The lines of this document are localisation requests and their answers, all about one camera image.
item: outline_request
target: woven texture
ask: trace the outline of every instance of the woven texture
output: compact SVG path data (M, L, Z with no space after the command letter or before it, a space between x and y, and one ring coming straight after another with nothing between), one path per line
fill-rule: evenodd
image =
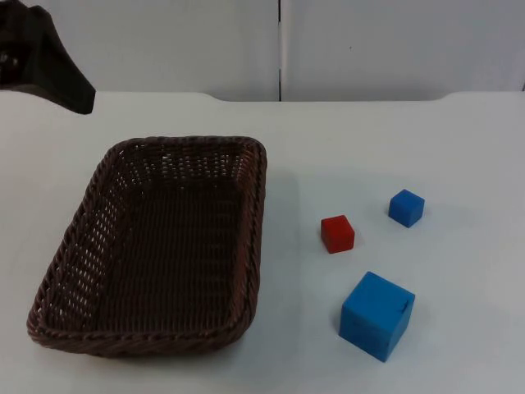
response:
M38 290L31 338L104 356L237 340L257 305L266 167L244 137L114 146Z

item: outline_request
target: basket rim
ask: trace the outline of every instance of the basket rim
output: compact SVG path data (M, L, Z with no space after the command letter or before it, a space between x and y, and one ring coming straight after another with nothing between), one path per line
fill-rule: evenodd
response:
M231 332L237 328L237 326L243 322L243 320L249 317L249 321L253 319L254 311L251 311L250 296L253 294L248 291L249 287L253 285L252 279L253 274L258 271L258 264L260 262L255 261L253 254L249 255L249 270L247 271L247 280L245 282L246 290L244 292L244 304L239 314L234 319L228 319L221 326L209 329L207 331L194 330L188 332L175 332L175 331L151 331L151 332L116 332L116 331L68 331L62 329L56 329L49 327L45 323L45 317L47 310L45 310L46 304L51 302L54 291L51 291L53 284L60 281L60 277L66 270L59 269L65 266L68 258L70 257L67 253L71 250L70 245L74 245L77 237L82 234L87 221L89 220L90 214L94 209L94 202L96 201L96 194L102 189L104 181L111 173L111 167L119 158L119 152L123 148L133 144L230 144L239 143L244 146L253 146L258 151L257 162L257 179L253 186L255 195L259 195L261 188L264 189L262 184L264 173L267 169L267 156L264 146L256 139L252 137L244 136L185 136L185 137L166 137L166 136L151 136L144 138L133 138L123 140L117 144L114 144L104 155L103 160L97 165L97 168L91 177L89 184L86 188L84 197L79 208L75 211L75 215L71 221L71 224L67 227L63 236L62 242L52 258L52 262L49 264L45 276L39 285L39 289L34 298L34 303L29 312L26 327L29 335L37 340L39 338L49 338L53 340L71 340L78 339L81 341L97 341L97 340L116 340L119 341L136 341L138 339L143 340L194 340L199 338L213 338L218 337L223 333ZM257 205L255 212L252 215L251 223L249 225L250 234L250 247L253 247L253 237L257 233L257 221L258 216L262 215L263 202L260 199L255 199L254 203Z

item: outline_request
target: toy block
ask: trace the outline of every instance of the toy block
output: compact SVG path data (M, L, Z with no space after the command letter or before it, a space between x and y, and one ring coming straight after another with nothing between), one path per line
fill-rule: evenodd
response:
M408 190L402 190L390 200L388 216L405 227L411 227L423 215L425 200Z
M353 249L355 232L345 215L321 220L321 238L329 253Z
M366 273L341 309L339 335L385 362L409 325L416 296Z

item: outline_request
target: white table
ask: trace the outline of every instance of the white table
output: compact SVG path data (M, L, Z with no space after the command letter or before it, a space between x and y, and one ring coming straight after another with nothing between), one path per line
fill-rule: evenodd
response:
M75 115L0 94L1 392L523 392L525 94L427 103L225 103L100 93ZM105 360L26 334L34 294L95 166L146 135L251 135L267 148L261 290L251 328L205 357ZM386 205L427 199L406 229ZM329 255L320 220L346 214L354 250ZM416 294L383 364L337 336L371 270Z

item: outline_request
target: small blue cube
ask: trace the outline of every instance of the small blue cube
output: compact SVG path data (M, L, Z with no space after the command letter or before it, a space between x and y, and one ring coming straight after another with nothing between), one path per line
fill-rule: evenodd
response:
M416 296L366 273L341 309L339 335L385 362L409 325Z
M405 227L411 227L423 215L424 206L424 199L408 190L402 190L390 200L388 216Z

